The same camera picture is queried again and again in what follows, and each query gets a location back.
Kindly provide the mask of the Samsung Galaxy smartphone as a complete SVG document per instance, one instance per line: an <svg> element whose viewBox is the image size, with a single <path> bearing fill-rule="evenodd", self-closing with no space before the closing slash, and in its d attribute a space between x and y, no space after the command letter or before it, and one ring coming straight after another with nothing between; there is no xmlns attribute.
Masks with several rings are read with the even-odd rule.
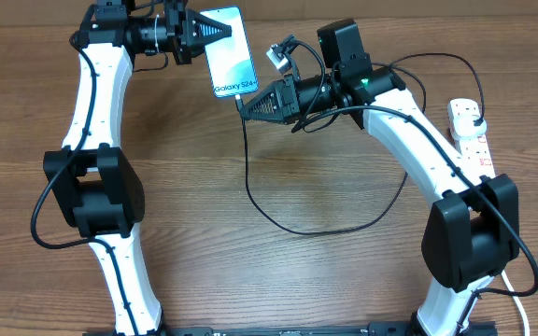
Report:
<svg viewBox="0 0 538 336"><path fill-rule="evenodd" d="M205 46L214 95L222 98L256 91L259 82L240 8L213 8L201 14L232 28L231 36Z"/></svg>

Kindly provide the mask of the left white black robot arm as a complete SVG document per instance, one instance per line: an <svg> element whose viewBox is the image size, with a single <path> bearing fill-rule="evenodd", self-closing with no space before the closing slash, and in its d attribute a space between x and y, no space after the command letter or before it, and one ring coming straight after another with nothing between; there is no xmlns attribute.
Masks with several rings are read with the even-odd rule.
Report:
<svg viewBox="0 0 538 336"><path fill-rule="evenodd" d="M89 5L69 38L78 52L78 96L61 149L48 151L43 171L48 184L30 220L34 241L50 250L87 245L95 255L115 312L114 335L167 335L141 246L145 215L141 180L120 143L124 96L135 73L135 57L162 54L189 64L205 46L231 36L230 25L191 10L184 1L163 2L163 14L139 14L133 1ZM64 220L78 230L76 241L51 244L37 233L37 216L53 194Z"/></svg>

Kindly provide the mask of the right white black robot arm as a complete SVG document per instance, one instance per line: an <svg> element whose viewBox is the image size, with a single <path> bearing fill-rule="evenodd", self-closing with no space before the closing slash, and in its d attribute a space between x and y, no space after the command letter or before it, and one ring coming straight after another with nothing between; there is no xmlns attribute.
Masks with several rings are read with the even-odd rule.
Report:
<svg viewBox="0 0 538 336"><path fill-rule="evenodd" d="M430 209L421 242L432 275L425 301L407 321L372 322L370 335L493 335L491 322L470 319L492 280L522 252L518 191L506 175L492 175L455 149L418 108L390 65L374 67L352 19L318 31L320 72L297 74L288 37L269 49L283 77L236 107L243 121L294 130L348 115L380 141L418 185Z"/></svg>

